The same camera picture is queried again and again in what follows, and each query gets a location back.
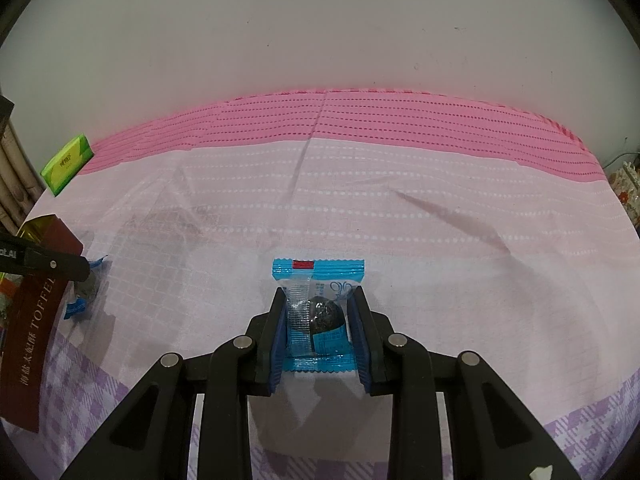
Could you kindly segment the small blue candy wrapper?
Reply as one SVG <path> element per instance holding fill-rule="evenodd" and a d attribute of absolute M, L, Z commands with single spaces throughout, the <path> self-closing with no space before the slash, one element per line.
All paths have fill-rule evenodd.
<path fill-rule="evenodd" d="M 64 320 L 87 313 L 100 291 L 106 265 L 107 256 L 89 262 L 89 276 L 85 281 L 74 283 L 73 293 L 65 305 Z"/>

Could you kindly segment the blue clear dark-ball snack packet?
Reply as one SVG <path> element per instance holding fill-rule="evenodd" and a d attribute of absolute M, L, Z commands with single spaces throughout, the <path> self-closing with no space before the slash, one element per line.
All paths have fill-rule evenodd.
<path fill-rule="evenodd" d="M 356 368 L 347 304 L 365 270 L 362 259 L 273 260 L 272 277 L 285 293 L 284 370 L 343 373 Z"/>

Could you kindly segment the brown toffee tin box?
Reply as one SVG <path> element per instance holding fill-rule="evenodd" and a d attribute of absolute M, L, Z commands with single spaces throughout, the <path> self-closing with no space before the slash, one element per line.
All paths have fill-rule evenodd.
<path fill-rule="evenodd" d="M 60 218 L 47 214 L 26 221 L 15 236 L 41 244 L 61 234 L 73 233 Z M 36 434 L 44 360 L 70 281 L 41 274 L 19 276 L 1 345 L 1 417 Z"/>

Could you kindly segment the green tissue pack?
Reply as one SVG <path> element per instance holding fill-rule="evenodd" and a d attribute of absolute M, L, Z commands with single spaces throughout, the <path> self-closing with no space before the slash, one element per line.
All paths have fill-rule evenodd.
<path fill-rule="evenodd" d="M 54 196 L 93 158 L 93 150 L 84 134 L 69 140 L 40 171 L 40 177 Z"/>

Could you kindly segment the pink purple checked tablecloth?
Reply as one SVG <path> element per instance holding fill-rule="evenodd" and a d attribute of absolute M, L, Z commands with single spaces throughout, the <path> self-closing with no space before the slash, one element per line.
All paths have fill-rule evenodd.
<path fill-rule="evenodd" d="M 542 116 L 434 93 L 301 91 L 93 143 L 35 214 L 110 270 L 58 324 L 38 434 L 55 479 L 165 352 L 198 356 L 265 311 L 277 258 L 361 259 L 373 310 L 427 349 L 477 351 L 582 478 L 639 420 L 639 240 L 585 144 Z"/>

